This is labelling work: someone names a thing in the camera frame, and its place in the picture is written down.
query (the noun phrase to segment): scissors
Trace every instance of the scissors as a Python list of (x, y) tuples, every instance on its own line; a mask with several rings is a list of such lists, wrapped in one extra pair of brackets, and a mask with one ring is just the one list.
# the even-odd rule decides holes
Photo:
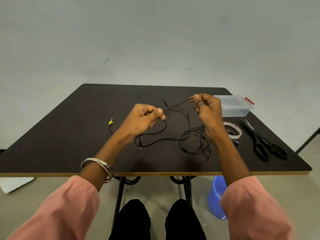
[(267, 153), (265, 148), (267, 148), (271, 154), (275, 155), (278, 158), (288, 158), (288, 155), (284, 149), (275, 144), (270, 143), (265, 138), (263, 138), (258, 132), (254, 130), (254, 127), (249, 123), (249, 121), (244, 121), (241, 119), (240, 123), (244, 128), (248, 130), (248, 132), (250, 132), (250, 135), (254, 143), (253, 150), (260, 159), (264, 161), (269, 161), (269, 154)]

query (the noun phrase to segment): red clip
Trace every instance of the red clip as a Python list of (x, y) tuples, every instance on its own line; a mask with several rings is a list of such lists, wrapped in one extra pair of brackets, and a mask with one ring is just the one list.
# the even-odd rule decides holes
[(245, 97), (246, 100), (248, 100), (250, 103), (252, 103), (254, 105), (254, 102), (251, 101), (250, 99), (248, 99), (247, 97)]

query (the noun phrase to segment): transparent plastic box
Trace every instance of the transparent plastic box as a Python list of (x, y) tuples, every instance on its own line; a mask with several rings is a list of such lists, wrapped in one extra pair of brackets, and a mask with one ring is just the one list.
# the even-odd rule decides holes
[(245, 117), (254, 104), (239, 95), (214, 95), (221, 100), (223, 117)]

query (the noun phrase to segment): black metal table frame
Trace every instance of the black metal table frame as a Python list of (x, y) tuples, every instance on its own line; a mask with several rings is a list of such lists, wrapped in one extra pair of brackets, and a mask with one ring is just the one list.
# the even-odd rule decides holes
[[(175, 184), (183, 184), (184, 193), (186, 195), (186, 201), (191, 205), (192, 207), (192, 190), (191, 190), (191, 179), (195, 178), (196, 176), (182, 176), (182, 179), (176, 179), (174, 176), (170, 176), (170, 179)], [(114, 177), (117, 180), (119, 180), (119, 189), (118, 189), (118, 196), (117, 196), (117, 202), (115, 204), (115, 210), (114, 210), (114, 216), (113, 216), (113, 222), (112, 222), (112, 229), (115, 226), (117, 215), (120, 211), (121, 202), (122, 202), (122, 195), (123, 190), (126, 185), (134, 185), (139, 182), (141, 177), (136, 177), (134, 180), (126, 179), (126, 177)]]

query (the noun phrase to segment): blue bucket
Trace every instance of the blue bucket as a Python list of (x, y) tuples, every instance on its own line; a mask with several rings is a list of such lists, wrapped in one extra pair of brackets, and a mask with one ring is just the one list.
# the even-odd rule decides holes
[(207, 203), (210, 212), (217, 218), (226, 220), (226, 214), (224, 213), (220, 200), (223, 193), (227, 189), (226, 181), (223, 176), (215, 176), (212, 182), (212, 189), (208, 195)]

